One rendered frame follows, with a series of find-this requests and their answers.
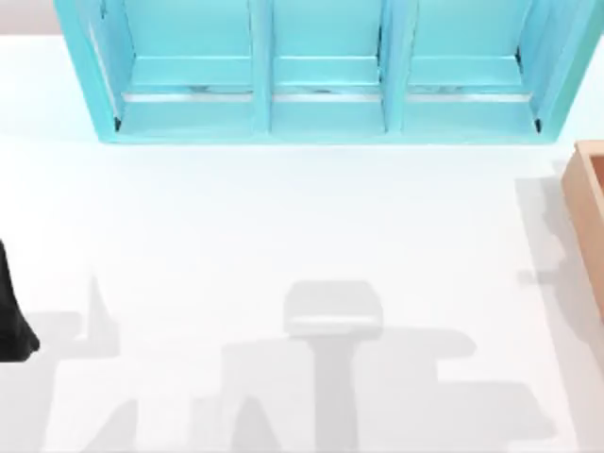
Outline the light blue rack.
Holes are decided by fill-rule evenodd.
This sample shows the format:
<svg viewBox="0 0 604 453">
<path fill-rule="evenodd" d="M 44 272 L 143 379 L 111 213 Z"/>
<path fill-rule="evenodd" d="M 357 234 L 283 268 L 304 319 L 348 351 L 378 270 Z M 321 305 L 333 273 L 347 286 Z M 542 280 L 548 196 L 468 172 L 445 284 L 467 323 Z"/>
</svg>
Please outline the light blue rack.
<svg viewBox="0 0 604 453">
<path fill-rule="evenodd" d="M 552 143 L 604 0 L 53 0 L 103 143 Z"/>
</svg>

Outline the salmon-coloured shallow box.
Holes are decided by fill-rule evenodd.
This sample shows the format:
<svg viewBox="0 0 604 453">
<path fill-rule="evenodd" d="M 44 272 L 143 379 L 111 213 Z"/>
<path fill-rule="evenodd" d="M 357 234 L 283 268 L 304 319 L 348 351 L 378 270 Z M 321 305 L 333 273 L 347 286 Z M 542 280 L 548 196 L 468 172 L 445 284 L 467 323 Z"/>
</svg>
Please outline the salmon-coloured shallow box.
<svg viewBox="0 0 604 453">
<path fill-rule="evenodd" d="M 604 324 L 604 140 L 575 143 L 562 191 Z"/>
</svg>

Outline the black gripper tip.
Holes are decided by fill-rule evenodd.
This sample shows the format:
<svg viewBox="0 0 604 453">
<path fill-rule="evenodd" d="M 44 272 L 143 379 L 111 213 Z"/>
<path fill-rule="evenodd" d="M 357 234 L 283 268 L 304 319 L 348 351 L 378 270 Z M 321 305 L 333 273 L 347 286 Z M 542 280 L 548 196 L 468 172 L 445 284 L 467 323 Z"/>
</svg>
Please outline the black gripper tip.
<svg viewBox="0 0 604 453">
<path fill-rule="evenodd" d="M 25 319 L 10 276 L 4 243 L 0 240 L 0 362 L 24 362 L 41 342 Z"/>
</svg>

